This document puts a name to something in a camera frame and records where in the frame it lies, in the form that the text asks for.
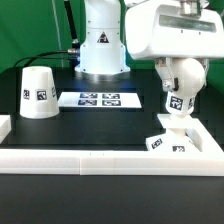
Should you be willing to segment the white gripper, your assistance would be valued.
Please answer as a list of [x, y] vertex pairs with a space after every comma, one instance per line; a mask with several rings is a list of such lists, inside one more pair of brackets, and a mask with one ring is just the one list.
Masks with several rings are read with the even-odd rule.
[[205, 84], [209, 59], [224, 58], [224, 28], [219, 14], [203, 9], [199, 18], [183, 16], [176, 0], [148, 0], [129, 8], [125, 33], [127, 50], [133, 59], [157, 58], [155, 69], [165, 92], [179, 88], [173, 58], [207, 58], [200, 59]]

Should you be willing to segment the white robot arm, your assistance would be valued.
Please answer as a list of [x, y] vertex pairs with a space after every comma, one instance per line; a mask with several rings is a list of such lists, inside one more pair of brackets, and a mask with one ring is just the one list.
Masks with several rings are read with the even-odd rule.
[[224, 58], [224, 27], [219, 14], [197, 0], [124, 0], [126, 41], [120, 41], [118, 0], [84, 0], [86, 39], [78, 72], [114, 75], [126, 72], [125, 55], [157, 60], [163, 89], [178, 89], [171, 70], [176, 58], [207, 61]]

